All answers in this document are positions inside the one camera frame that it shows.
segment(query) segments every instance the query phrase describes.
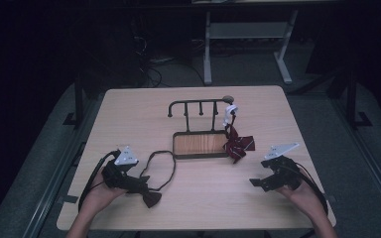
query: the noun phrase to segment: cloth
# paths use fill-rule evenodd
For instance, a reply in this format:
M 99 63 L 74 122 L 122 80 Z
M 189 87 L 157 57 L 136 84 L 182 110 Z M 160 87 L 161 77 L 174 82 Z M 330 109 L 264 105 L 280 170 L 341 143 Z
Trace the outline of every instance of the cloth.
M 234 119 L 236 118 L 236 113 L 239 108 L 236 105 L 229 105 L 225 108 L 225 114 L 224 119 L 222 121 L 223 126 L 227 126 L 230 123 L 230 119 L 228 118 L 230 115 L 232 116 L 232 120 L 234 122 Z
M 236 129 L 234 129 L 232 124 L 227 124 L 225 126 L 225 132 L 225 136 L 228 141 L 222 148 L 225 150 L 227 155 L 234 160 L 233 164 L 236 164 L 240 161 L 240 159 L 246 156 L 245 151 L 255 151 L 255 141 L 253 136 L 239 137 L 239 134 Z

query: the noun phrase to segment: black metal frame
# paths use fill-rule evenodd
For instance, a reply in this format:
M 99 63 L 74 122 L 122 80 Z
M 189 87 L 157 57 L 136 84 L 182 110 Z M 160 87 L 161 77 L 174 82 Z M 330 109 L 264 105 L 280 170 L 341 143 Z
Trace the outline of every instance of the black metal frame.
M 217 108 L 217 102 L 222 101 L 225 103 L 228 103 L 230 105 L 233 104 L 234 98 L 232 96 L 224 96 L 221 99 L 200 99 L 200 100 L 179 100 L 174 101 L 169 105 L 169 114 L 168 117 L 173 117 L 172 114 L 172 107 L 176 104 L 183 104 L 185 108 L 184 116 L 186 117 L 187 121 L 187 130 L 185 132 L 176 132 L 173 135 L 173 153 L 175 159 L 201 159 L 201 158 L 220 158 L 220 157 L 227 157 L 227 154 L 224 153 L 210 153 L 210 154 L 187 154 L 187 155 L 176 155 L 175 154 L 175 138 L 178 136 L 184 136 L 184 135 L 215 135 L 215 134 L 224 134 L 224 137 L 226 135 L 225 130 L 215 130 L 215 116 L 218 115 L 218 108 Z M 189 118 L 189 112 L 188 112 L 188 104 L 190 103 L 198 103 L 199 104 L 199 116 L 203 115 L 203 108 L 202 103 L 203 102 L 212 102 L 212 125 L 210 131 L 194 131 L 192 132 L 190 130 L 190 118 Z

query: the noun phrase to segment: wooden table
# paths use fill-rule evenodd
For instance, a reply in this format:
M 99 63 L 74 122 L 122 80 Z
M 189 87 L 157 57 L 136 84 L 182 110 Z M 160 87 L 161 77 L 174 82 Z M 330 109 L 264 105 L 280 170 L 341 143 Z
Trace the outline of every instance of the wooden table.
M 147 208 L 141 195 L 127 194 L 117 198 L 94 219 L 91 229 L 104 230 L 222 230 L 222 229 L 288 229 L 312 227 L 282 195 L 264 192 L 252 186 L 249 179 L 272 174 L 260 162 L 273 145 L 300 143 L 286 154 L 302 164 L 321 188 L 317 172 L 281 87 L 193 87 L 109 90 L 102 102 L 68 195 L 80 196 L 99 159 L 117 148 L 130 146 L 140 163 L 128 175 L 137 177 L 154 151 L 171 150 L 173 134 L 186 130 L 182 106 L 169 104 L 176 100 L 234 97 L 238 106 L 235 128 L 240 136 L 254 136 L 256 151 L 233 165 L 230 158 L 177 160 L 176 174 L 162 189 L 163 197 L 153 208 Z M 218 103 L 215 129 L 222 128 L 227 104 Z M 210 106 L 203 116 L 198 105 L 189 106 L 190 129 L 209 130 Z M 172 158 L 156 156 L 146 175 L 150 187 L 166 181 L 172 170 Z M 66 202 L 58 228 L 68 230 L 77 215 L 77 204 Z M 335 224 L 332 209 L 329 218 Z

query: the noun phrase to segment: table leg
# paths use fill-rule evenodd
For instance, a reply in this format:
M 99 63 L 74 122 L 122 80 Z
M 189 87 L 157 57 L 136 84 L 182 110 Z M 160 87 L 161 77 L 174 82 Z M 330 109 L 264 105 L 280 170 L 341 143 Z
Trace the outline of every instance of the table leg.
M 209 58 L 209 37 L 210 37 L 210 12 L 206 13 L 205 23 L 205 54 L 203 56 L 203 83 L 205 85 L 212 84 L 211 78 L 211 60 Z
M 287 46 L 289 45 L 290 37 L 293 33 L 293 28 L 296 23 L 296 18 L 299 10 L 294 10 L 292 16 L 287 24 L 286 32 L 283 37 L 283 44 L 279 51 L 274 53 L 275 61 L 277 62 L 278 68 L 280 70 L 281 76 L 286 84 L 292 83 L 289 71 L 287 70 L 286 64 L 284 63 L 284 54 L 286 53 Z

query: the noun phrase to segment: strap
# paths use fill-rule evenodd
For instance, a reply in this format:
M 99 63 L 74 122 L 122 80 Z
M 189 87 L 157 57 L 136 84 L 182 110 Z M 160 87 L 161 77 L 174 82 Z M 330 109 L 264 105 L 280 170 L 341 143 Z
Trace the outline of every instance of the strap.
M 323 193 L 319 190 L 318 186 L 315 185 L 313 181 L 311 181 L 309 178 L 307 178 L 305 175 L 302 173 L 299 173 L 299 177 L 302 178 L 315 192 L 317 195 L 317 198 L 319 199 L 320 203 L 323 206 L 323 210 L 328 215 L 328 208 L 327 208 L 327 203 L 326 203 L 326 198 L 324 197 Z
M 156 156 L 156 155 L 159 155 L 159 154 L 164 154 L 164 153 L 169 153 L 170 155 L 172 155 L 172 159 L 173 159 L 173 171 L 172 171 L 172 174 L 170 175 L 170 178 L 163 184 L 161 185 L 159 188 L 148 188 L 148 190 L 152 190 L 152 191 L 160 191 L 164 186 L 166 186 L 170 181 L 172 181 L 172 178 L 173 178 L 173 175 L 175 174 L 175 171 L 176 171 L 176 160 L 175 160 L 175 157 L 173 155 L 173 152 L 171 151 L 156 151 L 156 152 L 153 152 L 150 156 L 150 158 L 148 159 L 148 162 L 147 162 L 147 165 L 146 167 L 141 171 L 141 174 L 139 175 L 139 178 L 141 178 L 145 172 L 145 170 L 148 168 L 148 166 L 150 165 L 150 162 L 151 160 L 153 160 L 153 158 Z
M 78 211 L 81 210 L 82 203 L 84 202 L 86 196 L 88 195 L 88 193 L 90 191 L 92 182 L 94 181 L 95 177 L 97 176 L 98 171 L 100 170 L 103 163 L 106 161 L 107 157 L 114 156 L 116 158 L 116 156 L 118 156 L 119 153 L 120 153 L 119 151 L 112 151 L 100 159 L 97 166 L 94 168 L 94 171 L 92 172 L 91 176 L 89 177 L 88 182 L 86 183 L 86 186 L 85 186 L 84 190 L 82 191 L 81 197 L 79 198 Z

